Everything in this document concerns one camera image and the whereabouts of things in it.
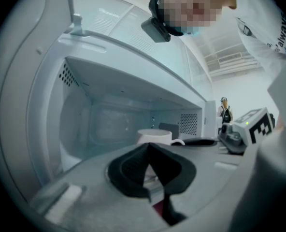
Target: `white wall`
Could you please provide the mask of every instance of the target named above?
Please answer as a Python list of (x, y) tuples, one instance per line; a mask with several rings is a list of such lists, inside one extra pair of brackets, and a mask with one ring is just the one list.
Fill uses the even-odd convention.
[(267, 92), (271, 83), (269, 76), (262, 69), (215, 81), (213, 82), (213, 95), (217, 110), (220, 106), (220, 99), (227, 97), (228, 104), (233, 109), (234, 119), (252, 109), (267, 107), (269, 113), (273, 114), (277, 121), (279, 111)]

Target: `red object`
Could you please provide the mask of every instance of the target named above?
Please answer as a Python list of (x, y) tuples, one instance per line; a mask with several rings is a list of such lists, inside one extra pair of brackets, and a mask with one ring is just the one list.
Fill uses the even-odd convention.
[(153, 208), (157, 211), (157, 213), (162, 217), (162, 211), (163, 211), (163, 201), (160, 201), (159, 203), (153, 205)]

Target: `cup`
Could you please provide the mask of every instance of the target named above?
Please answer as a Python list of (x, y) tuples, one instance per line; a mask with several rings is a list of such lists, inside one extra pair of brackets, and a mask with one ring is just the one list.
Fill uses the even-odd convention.
[(172, 140), (172, 132), (159, 129), (138, 130), (137, 144), (144, 143), (159, 143), (164, 145), (180, 143), (181, 145), (185, 145), (184, 141), (181, 139)]

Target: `person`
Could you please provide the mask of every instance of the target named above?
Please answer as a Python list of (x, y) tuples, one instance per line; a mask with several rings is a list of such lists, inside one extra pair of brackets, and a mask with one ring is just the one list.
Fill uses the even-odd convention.
[(270, 114), (270, 118), (271, 118), (271, 121), (272, 121), (273, 128), (275, 128), (275, 118), (274, 118), (274, 115), (273, 115), (273, 114)]
[(228, 7), (247, 51), (273, 80), (286, 63), (286, 15), (274, 0), (157, 0), (158, 20), (174, 35), (197, 35)]
[(230, 123), (233, 120), (233, 111), (230, 106), (228, 106), (228, 99), (226, 97), (221, 98), (221, 106), (218, 108), (218, 116), (221, 116), (223, 123)]

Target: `black device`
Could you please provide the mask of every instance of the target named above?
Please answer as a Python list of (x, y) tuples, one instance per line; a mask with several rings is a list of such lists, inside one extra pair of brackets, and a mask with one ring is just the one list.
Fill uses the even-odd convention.
[(182, 36), (183, 33), (176, 31), (174, 28), (169, 27), (164, 22), (163, 12), (158, 10), (158, 1), (150, 0), (148, 4), (149, 10), (152, 12), (152, 17), (141, 24), (141, 28), (149, 37), (156, 43), (169, 42), (171, 35)]
[(244, 144), (241, 135), (237, 131), (233, 131), (231, 124), (224, 123), (222, 125), (218, 138), (227, 147), (230, 154), (244, 154), (246, 145)]

